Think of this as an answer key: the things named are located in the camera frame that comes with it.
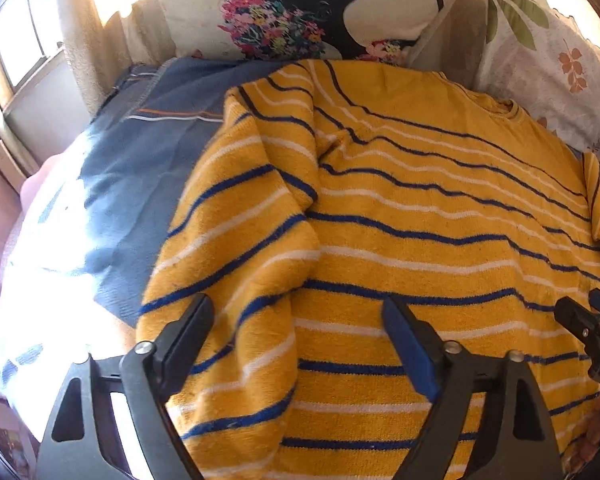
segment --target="window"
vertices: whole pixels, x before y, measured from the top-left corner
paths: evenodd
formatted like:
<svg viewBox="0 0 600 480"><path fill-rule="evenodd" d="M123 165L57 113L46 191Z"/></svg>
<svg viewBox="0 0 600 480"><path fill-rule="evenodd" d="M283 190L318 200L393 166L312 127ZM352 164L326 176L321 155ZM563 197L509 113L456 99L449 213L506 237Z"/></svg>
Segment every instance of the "window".
<svg viewBox="0 0 600 480"><path fill-rule="evenodd" d="M62 41L56 0L7 0L0 10L0 60L18 89Z"/></svg>

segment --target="floral pillow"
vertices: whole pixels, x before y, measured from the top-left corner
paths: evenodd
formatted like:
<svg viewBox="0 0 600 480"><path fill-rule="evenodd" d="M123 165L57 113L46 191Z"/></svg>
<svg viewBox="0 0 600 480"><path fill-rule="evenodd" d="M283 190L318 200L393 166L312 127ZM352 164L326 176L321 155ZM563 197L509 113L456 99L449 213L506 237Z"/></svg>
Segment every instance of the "floral pillow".
<svg viewBox="0 0 600 480"><path fill-rule="evenodd" d="M401 64L454 0L161 0L179 56Z"/></svg>
<svg viewBox="0 0 600 480"><path fill-rule="evenodd" d="M600 158L600 49L546 0L487 0L472 89L514 99L572 148Z"/></svg>

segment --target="sweater sleeve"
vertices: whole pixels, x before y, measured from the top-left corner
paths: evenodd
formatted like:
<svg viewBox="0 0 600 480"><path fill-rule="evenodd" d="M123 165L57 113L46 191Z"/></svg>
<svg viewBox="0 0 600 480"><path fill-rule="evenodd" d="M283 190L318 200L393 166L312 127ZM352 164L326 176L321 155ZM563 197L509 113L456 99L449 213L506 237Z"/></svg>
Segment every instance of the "sweater sleeve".
<svg viewBox="0 0 600 480"><path fill-rule="evenodd" d="M144 295L139 340L153 340L197 292L214 303L214 326L169 407L205 477L257 478L294 394L289 293L320 255L304 212L329 143L316 141L312 84L302 84L278 90L267 78L228 92L224 126L185 186Z"/></svg>

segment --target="yellow fabric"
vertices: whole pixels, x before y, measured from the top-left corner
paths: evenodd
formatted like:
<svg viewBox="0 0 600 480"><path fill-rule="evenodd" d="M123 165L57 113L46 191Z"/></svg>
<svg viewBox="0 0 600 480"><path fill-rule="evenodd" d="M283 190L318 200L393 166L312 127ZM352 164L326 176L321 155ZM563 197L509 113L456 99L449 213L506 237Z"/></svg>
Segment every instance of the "yellow fabric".
<svg viewBox="0 0 600 480"><path fill-rule="evenodd" d="M425 420L381 298L470 351L522 350L561 451L599 387L554 321L600 288L600 168L435 73L303 61L226 96L145 293L153 339L216 321L170 413L206 478L390 478ZM475 396L448 478L464 471Z"/></svg>

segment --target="green leaf print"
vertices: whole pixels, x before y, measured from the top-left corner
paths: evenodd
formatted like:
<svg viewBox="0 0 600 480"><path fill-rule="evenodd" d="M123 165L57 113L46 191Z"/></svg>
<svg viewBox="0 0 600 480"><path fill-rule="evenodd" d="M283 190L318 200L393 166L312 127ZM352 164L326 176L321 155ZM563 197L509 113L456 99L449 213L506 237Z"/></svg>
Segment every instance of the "green leaf print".
<svg viewBox="0 0 600 480"><path fill-rule="evenodd" d="M515 34L516 39L520 42L520 44L526 46L529 50L536 50L534 37L529 28L526 26L525 20L522 19L517 10L504 0L496 1L500 6L500 9L502 9L502 13L509 22L509 27L511 27L513 34Z"/></svg>
<svg viewBox="0 0 600 480"><path fill-rule="evenodd" d="M498 7L493 0L487 0L487 43L491 43L498 31Z"/></svg>
<svg viewBox="0 0 600 480"><path fill-rule="evenodd" d="M532 0L511 0L515 3L527 17L538 27L549 28L549 18L538 4Z"/></svg>

